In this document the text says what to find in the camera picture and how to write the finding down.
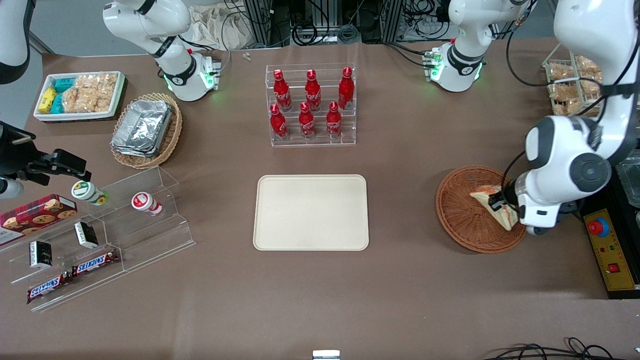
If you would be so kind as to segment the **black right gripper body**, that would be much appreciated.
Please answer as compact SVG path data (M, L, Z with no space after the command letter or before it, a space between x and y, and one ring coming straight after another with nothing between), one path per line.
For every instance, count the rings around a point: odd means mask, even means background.
M2 145L0 150L0 175L16 180L20 172L28 174L54 174L51 165L44 161L48 153L35 145Z

